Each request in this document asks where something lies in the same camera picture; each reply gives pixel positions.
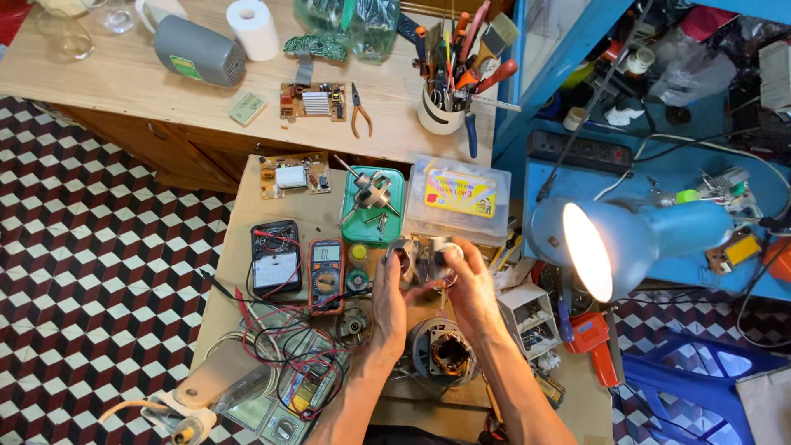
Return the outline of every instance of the blue plastic chair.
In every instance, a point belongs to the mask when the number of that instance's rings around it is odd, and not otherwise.
[[[744,407],[736,392],[736,379],[778,369],[789,364],[788,360],[765,352],[755,352],[718,341],[703,340],[669,329],[666,329],[664,333],[667,343],[650,353],[644,356],[623,355],[623,371],[626,380],[640,386],[654,416],[659,420],[661,428],[656,428],[651,424],[647,427],[649,431],[679,443],[705,445],[709,437],[720,431],[726,424],[730,424],[741,439],[742,445],[755,445],[750,424],[744,414]],[[709,349],[713,361],[724,377],[698,374],[662,363],[667,356],[679,348],[693,343],[706,346]],[[748,359],[752,366],[739,375],[729,375],[721,362],[719,352]],[[700,405],[722,417],[722,420],[701,435],[700,439],[691,438],[682,428],[666,421],[672,419],[659,399],[660,393],[673,394]]]

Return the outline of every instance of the forearm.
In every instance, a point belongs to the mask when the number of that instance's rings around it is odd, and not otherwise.
[[[502,320],[488,324],[473,344],[478,362],[491,385],[512,443],[576,443],[533,378]]]
[[[371,344],[355,355],[341,392],[321,413],[305,444],[362,443],[373,409],[400,353],[392,345]]]

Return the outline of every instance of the digital multimeter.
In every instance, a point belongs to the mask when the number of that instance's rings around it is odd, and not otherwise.
[[[343,242],[339,239],[315,240],[308,247],[310,291],[308,305],[311,314],[337,314],[343,301],[324,303],[343,293]]]
[[[262,236],[256,232],[271,236]],[[250,235],[252,236],[252,293],[260,297],[272,291],[301,290],[302,271],[298,267],[300,248],[295,243],[299,241],[297,223],[288,219],[260,224],[250,230]]]

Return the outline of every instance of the paper towel roll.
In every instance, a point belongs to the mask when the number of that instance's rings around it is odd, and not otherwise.
[[[250,60],[269,60],[282,50],[272,14],[259,0],[231,3],[225,18]]]

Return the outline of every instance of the desk lamp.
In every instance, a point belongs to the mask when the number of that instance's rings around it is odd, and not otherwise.
[[[710,201],[656,208],[552,197],[532,212],[526,238],[542,260],[574,266],[593,298],[609,302],[625,298],[659,258],[718,247],[732,230],[728,212]]]

